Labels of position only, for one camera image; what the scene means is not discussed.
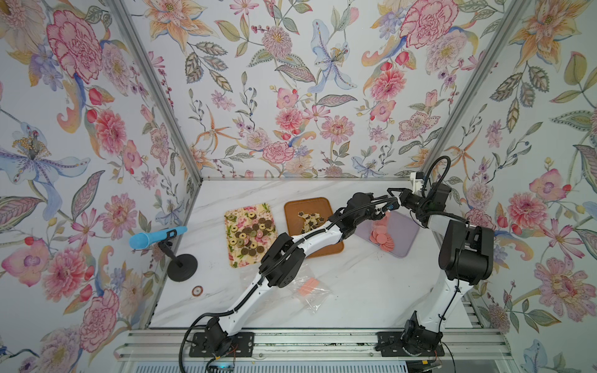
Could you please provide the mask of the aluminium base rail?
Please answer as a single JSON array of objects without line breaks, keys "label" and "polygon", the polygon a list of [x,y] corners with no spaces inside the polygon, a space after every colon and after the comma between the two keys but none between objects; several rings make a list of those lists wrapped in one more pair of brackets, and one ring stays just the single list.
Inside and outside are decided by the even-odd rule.
[{"label": "aluminium base rail", "polygon": [[[226,356],[238,361],[377,361],[415,360],[395,348],[393,353],[377,351],[376,329],[253,329],[252,355],[241,357],[236,348]],[[130,332],[123,346],[115,351],[117,361],[178,360],[184,331],[148,329]],[[513,359],[505,338],[495,329],[448,329],[440,352],[424,353],[420,358],[439,357],[442,361]]]}]

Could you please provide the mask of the ziploc bag pink cookies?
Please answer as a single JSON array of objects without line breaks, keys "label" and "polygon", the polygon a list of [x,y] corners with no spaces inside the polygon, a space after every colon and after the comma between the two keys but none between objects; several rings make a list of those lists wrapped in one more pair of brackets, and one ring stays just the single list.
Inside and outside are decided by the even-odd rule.
[{"label": "ziploc bag pink cookies", "polygon": [[376,231],[378,233],[388,233],[391,211],[387,211],[383,218],[376,222]]}]

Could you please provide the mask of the lilac plastic tray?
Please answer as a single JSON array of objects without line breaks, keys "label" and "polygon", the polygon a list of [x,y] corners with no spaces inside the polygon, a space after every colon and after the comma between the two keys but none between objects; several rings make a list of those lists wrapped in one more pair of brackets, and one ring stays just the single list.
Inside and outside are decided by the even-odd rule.
[{"label": "lilac plastic tray", "polygon": [[[377,247],[377,245],[369,241],[373,222],[375,221],[366,221],[359,225],[356,230],[356,236]],[[411,218],[396,211],[391,211],[389,233],[395,242],[395,249],[389,252],[389,254],[397,258],[405,258],[414,244],[419,229],[419,225]]]}]

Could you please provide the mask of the black microphone stand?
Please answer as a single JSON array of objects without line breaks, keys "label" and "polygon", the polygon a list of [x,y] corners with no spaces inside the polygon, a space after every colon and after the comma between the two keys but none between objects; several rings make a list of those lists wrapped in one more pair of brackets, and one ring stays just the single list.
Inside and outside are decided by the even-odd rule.
[{"label": "black microphone stand", "polygon": [[186,226],[170,228],[160,232],[158,247],[170,259],[166,274],[171,281],[184,282],[190,279],[197,271],[198,262],[191,254],[176,255],[173,251],[174,239],[187,232]]}]

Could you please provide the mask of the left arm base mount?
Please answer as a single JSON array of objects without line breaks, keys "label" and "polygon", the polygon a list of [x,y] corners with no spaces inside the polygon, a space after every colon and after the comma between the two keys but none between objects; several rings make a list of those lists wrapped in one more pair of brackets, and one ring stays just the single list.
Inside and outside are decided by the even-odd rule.
[{"label": "left arm base mount", "polygon": [[188,353],[192,358],[252,357],[255,333],[230,334],[222,327],[220,318],[212,317],[202,331],[193,334]]}]

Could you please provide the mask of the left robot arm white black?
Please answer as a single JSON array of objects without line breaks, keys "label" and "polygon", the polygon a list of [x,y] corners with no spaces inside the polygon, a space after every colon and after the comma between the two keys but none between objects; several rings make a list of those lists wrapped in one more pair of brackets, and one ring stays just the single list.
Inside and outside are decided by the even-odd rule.
[{"label": "left robot arm white black", "polygon": [[396,197],[374,197],[356,193],[344,208],[338,209],[323,225],[299,236],[278,236],[265,253],[250,286],[225,312],[207,312],[205,338],[215,354],[222,355],[232,338],[241,331],[260,298],[273,288],[284,288],[294,281],[305,259],[328,246],[343,242],[366,221],[382,219],[387,211],[399,208]]}]

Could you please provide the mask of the ziploc bag beige cookies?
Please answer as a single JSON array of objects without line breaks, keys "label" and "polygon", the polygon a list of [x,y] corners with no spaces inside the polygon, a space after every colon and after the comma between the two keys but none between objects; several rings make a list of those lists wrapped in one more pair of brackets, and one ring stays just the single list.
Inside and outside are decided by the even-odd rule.
[{"label": "ziploc bag beige cookies", "polygon": [[292,295],[309,311],[317,313],[331,295],[331,290],[316,278],[304,276],[292,282]]}]

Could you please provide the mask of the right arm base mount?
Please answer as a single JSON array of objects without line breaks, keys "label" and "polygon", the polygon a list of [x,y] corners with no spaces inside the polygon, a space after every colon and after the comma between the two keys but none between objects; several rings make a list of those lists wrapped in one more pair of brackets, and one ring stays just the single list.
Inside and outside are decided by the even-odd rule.
[{"label": "right arm base mount", "polygon": [[418,322],[413,311],[401,331],[378,332],[375,351],[383,357],[443,357],[442,332],[434,332]]}]

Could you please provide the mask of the poured star cookies pile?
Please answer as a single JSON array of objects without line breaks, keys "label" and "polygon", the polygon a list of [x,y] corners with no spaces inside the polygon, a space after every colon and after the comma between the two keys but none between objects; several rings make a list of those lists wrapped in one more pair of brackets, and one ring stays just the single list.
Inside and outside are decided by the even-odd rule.
[{"label": "poured star cookies pile", "polygon": [[326,219],[322,218],[319,213],[305,213],[300,211],[298,216],[303,220],[302,234],[309,233],[326,222]]}]

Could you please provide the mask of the brown wooden tray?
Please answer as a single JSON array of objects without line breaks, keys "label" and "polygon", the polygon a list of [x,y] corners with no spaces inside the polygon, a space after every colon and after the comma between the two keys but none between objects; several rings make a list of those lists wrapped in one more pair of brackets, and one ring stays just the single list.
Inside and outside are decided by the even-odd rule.
[{"label": "brown wooden tray", "polygon": [[334,214],[329,200],[325,197],[314,197],[287,202],[284,206],[284,211],[287,233],[289,236],[301,236],[306,234],[301,233],[303,220],[298,216],[300,211],[305,213],[319,213],[322,218],[326,219],[326,222],[327,219]]}]

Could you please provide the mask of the stray cookie near microphone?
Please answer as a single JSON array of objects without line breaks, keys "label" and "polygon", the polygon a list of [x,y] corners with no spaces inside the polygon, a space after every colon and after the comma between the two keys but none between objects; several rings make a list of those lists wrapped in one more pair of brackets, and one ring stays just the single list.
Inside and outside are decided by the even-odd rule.
[{"label": "stray cookie near microphone", "polygon": [[194,297],[199,297],[199,296],[201,296],[201,295],[202,295],[202,293],[203,293],[203,292],[204,292],[204,289],[203,289],[203,287],[202,287],[202,286],[200,286],[200,285],[198,285],[198,286],[195,286],[195,287],[192,289],[192,291],[191,291],[191,294],[192,294]]}]

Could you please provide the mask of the poured pink cookies pile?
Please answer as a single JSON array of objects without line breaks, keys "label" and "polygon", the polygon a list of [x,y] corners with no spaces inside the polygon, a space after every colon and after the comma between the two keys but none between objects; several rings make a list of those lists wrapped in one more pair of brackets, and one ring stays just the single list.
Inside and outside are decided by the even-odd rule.
[{"label": "poured pink cookies pile", "polygon": [[389,229],[388,233],[378,233],[376,231],[376,222],[378,221],[372,223],[369,241],[385,252],[392,252],[395,249],[395,242],[389,233]]}]

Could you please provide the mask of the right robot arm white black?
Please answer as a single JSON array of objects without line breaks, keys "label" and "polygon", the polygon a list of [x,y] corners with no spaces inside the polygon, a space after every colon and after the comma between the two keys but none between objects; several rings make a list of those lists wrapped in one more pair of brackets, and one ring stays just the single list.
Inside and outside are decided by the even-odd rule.
[{"label": "right robot arm white black", "polygon": [[390,188],[400,206],[414,214],[416,222],[443,237],[438,255],[440,273],[429,295],[413,307],[406,329],[438,335],[456,303],[475,285],[490,277],[494,262],[494,230],[473,225],[445,212],[448,188],[436,183],[426,196],[407,188]]}]

